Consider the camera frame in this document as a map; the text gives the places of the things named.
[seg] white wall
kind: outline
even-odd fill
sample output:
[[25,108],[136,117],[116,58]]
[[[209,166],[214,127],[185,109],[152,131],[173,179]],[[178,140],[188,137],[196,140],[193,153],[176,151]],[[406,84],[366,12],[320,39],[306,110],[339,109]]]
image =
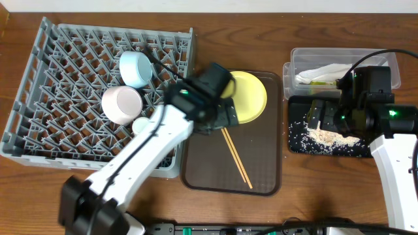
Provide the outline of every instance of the white wall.
[[418,13],[418,0],[0,0],[9,12]]

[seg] plastic tray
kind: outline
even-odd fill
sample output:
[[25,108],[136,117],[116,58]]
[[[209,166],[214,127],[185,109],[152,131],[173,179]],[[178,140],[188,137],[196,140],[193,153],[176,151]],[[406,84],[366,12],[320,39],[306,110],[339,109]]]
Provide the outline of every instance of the plastic tray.
[[[131,124],[112,123],[103,114],[101,97],[121,86],[120,55],[141,51],[183,76],[193,70],[193,29],[169,33],[139,29],[60,24],[43,18],[19,86],[0,154],[29,166],[100,169],[132,139]],[[141,116],[149,117],[177,77],[152,65],[144,89]],[[177,146],[152,176],[173,178],[180,172]]]
[[[304,85],[295,81],[295,75],[306,70],[317,69],[331,63],[354,64],[362,57],[383,49],[355,48],[295,48],[291,52],[291,62],[283,66],[283,88],[285,98],[292,95],[320,95],[338,98],[340,90],[335,86]],[[368,58],[359,67],[389,66],[391,68],[392,89],[400,87],[398,61],[395,53],[386,53]]]
[[372,157],[368,149],[368,142],[360,140],[353,146],[334,146],[333,148],[316,143],[312,139],[303,141],[307,135],[305,127],[308,125],[307,113],[310,111],[314,99],[323,99],[338,103],[339,99],[326,97],[307,97],[294,95],[288,102],[287,128],[289,149],[294,153],[305,153],[310,155],[333,155],[348,157]]
[[281,79],[270,72],[246,71],[258,77],[267,92],[263,113],[251,122],[228,128],[253,188],[235,165],[220,130],[209,136],[193,135],[184,148],[180,175],[191,189],[270,196],[281,186],[282,94]]

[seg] small white bowl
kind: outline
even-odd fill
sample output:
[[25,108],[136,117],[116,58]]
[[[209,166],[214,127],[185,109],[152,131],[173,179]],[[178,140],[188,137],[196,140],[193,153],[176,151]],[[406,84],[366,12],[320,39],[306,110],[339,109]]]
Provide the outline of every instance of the small white bowl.
[[144,128],[148,125],[150,119],[147,117],[138,117],[132,124],[132,131],[135,136],[139,135],[139,133],[144,130]]
[[103,94],[102,108],[110,121],[125,125],[141,113],[142,99],[139,93],[129,86],[111,87]]
[[152,78],[151,62],[141,52],[124,52],[119,60],[119,70],[125,85],[140,88]]

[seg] gray dish rack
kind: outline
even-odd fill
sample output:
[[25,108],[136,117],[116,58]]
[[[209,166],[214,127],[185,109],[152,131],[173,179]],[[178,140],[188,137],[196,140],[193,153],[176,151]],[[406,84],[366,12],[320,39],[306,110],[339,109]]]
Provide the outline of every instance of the gray dish rack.
[[[5,132],[0,154],[28,166],[97,170],[132,139],[131,123],[117,125],[103,113],[107,88],[122,86],[120,55],[152,49],[155,57],[183,77],[193,71],[195,37],[141,29],[40,24]],[[153,78],[139,89],[141,116],[149,117],[169,84],[180,78],[152,65]],[[183,144],[151,176],[174,178],[180,172]]]

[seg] wooden chopstick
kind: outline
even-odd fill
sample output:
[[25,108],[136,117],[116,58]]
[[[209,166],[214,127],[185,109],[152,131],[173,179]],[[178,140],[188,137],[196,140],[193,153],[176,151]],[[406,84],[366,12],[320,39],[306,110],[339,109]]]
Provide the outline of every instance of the wooden chopstick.
[[225,132],[224,137],[225,137],[225,135],[226,135],[225,140],[227,141],[227,143],[230,143],[230,145],[231,145],[231,147],[232,147],[232,149],[233,149],[233,150],[231,151],[231,154],[232,154],[233,156],[235,155],[236,160],[238,161],[238,164],[239,164],[238,168],[241,168],[242,172],[244,173],[244,177],[245,177],[245,179],[247,180],[247,183],[248,183],[249,188],[250,188],[250,189],[252,189],[252,188],[253,188],[253,185],[251,184],[251,182],[250,182],[250,180],[249,180],[249,178],[248,178],[248,175],[247,175],[246,169],[244,168],[244,165],[243,165],[243,164],[242,164],[242,162],[241,162],[241,158],[240,158],[240,156],[238,155],[238,152],[236,151],[236,148],[235,148],[234,142],[233,142],[233,140],[232,140],[231,136],[229,135],[228,130],[227,130],[226,128],[222,128],[222,130],[223,130],[223,132]]
[[227,142],[227,145],[228,145],[229,151],[231,152],[231,154],[232,154],[232,156],[233,156],[233,158],[234,158],[234,161],[235,161],[236,167],[237,167],[237,168],[238,168],[238,170],[240,171],[240,174],[241,174],[242,180],[244,180],[244,183],[247,183],[247,182],[246,182],[246,179],[245,179],[245,177],[244,177],[244,174],[242,173],[242,170],[241,170],[240,164],[238,163],[238,160],[236,159],[236,156],[235,156],[235,154],[234,154],[233,147],[231,146],[231,143],[229,143],[229,141],[228,141],[228,137],[227,137],[227,134],[225,133],[224,128],[222,128],[222,129],[221,129],[221,131],[222,131],[223,137],[225,138],[225,141]]

